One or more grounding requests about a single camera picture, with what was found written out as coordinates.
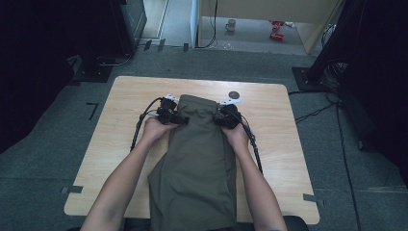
wrist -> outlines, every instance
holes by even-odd
[[[143,146],[144,148],[150,149],[150,147],[153,145],[154,140],[153,139],[148,139],[146,137],[141,137],[141,139],[138,142],[138,146]]]

gray carpet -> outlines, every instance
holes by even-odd
[[[152,46],[115,67],[106,84],[66,86],[33,132],[0,155],[0,230],[66,230],[84,218],[64,214],[72,185],[113,80],[119,75],[283,84],[297,90],[292,66],[315,58],[270,53],[191,50]],[[325,93],[290,96],[294,117],[328,105]],[[93,106],[99,103],[89,120]],[[358,136],[340,109],[346,158],[361,230],[408,230],[408,192],[397,169],[376,152],[358,150]],[[320,223],[310,230],[358,230],[344,165],[336,107],[298,123],[298,132],[319,204]]]

black stand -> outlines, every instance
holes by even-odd
[[[321,83],[321,76],[329,64],[343,62],[355,51],[364,2],[364,0],[345,1],[336,30],[324,45],[315,63],[311,67],[292,67],[300,90],[330,91]]]
[[[316,92],[330,91],[330,88],[328,88],[326,85],[323,85],[321,82],[311,81],[308,77],[309,71],[309,67],[292,67],[292,73],[299,90]]]
[[[105,64],[114,64],[115,60],[110,59]],[[75,72],[72,81],[74,82],[94,82],[106,83],[112,71],[111,65],[91,65],[81,62],[78,70]]]

black tape mark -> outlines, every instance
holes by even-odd
[[[144,50],[143,51],[146,51],[146,50],[150,49],[151,44],[152,44],[152,40],[147,41],[146,44],[144,45]]]
[[[184,43],[184,52],[188,52],[188,51],[189,51],[189,44]]]
[[[62,194],[82,193],[82,186],[65,186],[61,189]]]
[[[166,42],[166,39],[165,39],[165,38],[163,38],[162,40],[160,40],[159,48],[157,49],[158,52],[163,51],[163,49],[165,48],[165,42]]]
[[[315,195],[304,193],[303,200],[310,201],[310,202],[316,202],[318,206],[324,206],[324,200],[318,199]]]
[[[99,104],[98,103],[89,103],[87,102],[87,105],[94,105],[95,107],[93,108],[92,114],[89,117],[89,120],[93,118],[93,115],[95,115],[96,109],[98,108]]]

black cable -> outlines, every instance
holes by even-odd
[[[348,169],[348,163],[347,163],[347,157],[345,156],[344,136],[343,136],[342,124],[340,122],[339,110],[340,110],[340,104],[337,105],[336,115],[337,115],[337,123],[339,125],[340,140],[342,142],[344,167],[345,167],[345,172],[347,173],[348,185],[350,186],[350,189],[351,189],[351,198],[353,200],[354,212],[355,212],[356,219],[357,219],[357,228],[358,228],[359,231],[361,231],[360,216],[359,216],[358,210],[357,210],[357,202],[356,202],[356,198],[355,198],[355,194],[354,194],[354,187],[353,187],[353,184],[351,182],[350,171]]]
[[[153,100],[153,101],[149,104],[149,106],[147,106],[146,110],[144,110],[144,113],[142,113],[142,114],[139,115],[139,121],[138,121],[138,123],[136,124],[135,135],[133,136],[132,145],[130,146],[130,150],[131,150],[131,151],[133,150],[133,148],[134,148],[135,145],[136,145],[136,139],[138,138],[139,130],[140,130],[140,128],[141,128],[141,124],[143,123],[144,118],[146,117],[146,115],[147,115],[148,113],[152,112],[152,111],[149,111],[149,109],[151,108],[151,106],[152,106],[154,103],[156,103],[158,100],[162,100],[162,99],[163,99],[162,97],[159,97],[159,98]]]
[[[314,112],[312,112],[310,114],[301,116],[299,118],[296,118],[294,121],[296,122],[296,124],[298,124],[299,122],[304,121],[309,116],[317,116],[319,113],[323,112],[326,109],[329,109],[329,108],[333,107],[334,105],[336,105],[336,104],[330,103],[329,105],[325,106],[324,108],[316,110],[316,111],[314,111]]]
[[[251,128],[249,127],[248,120],[246,120],[246,118],[243,115],[241,115],[241,118],[243,118],[245,120],[245,123],[243,123],[241,118],[239,118],[233,112],[230,112],[230,111],[228,111],[226,109],[225,109],[225,112],[227,112],[229,115],[233,116],[234,118],[236,118],[240,122],[243,130],[245,131],[245,133],[249,137],[249,142],[251,143],[251,146],[254,149],[254,155],[255,155],[256,163],[258,165],[258,169],[259,169],[259,171],[261,171],[261,174],[264,174],[264,172],[262,170],[261,158],[259,157],[258,146],[256,145],[256,142],[255,142],[255,135],[252,133]]]
[[[195,48],[200,48],[200,49],[208,48],[216,40],[216,37],[217,37],[217,9],[218,9],[218,0],[216,0],[216,9],[215,9],[215,12],[214,12],[214,35],[213,35],[213,38],[211,39],[211,41],[206,46],[196,46]]]

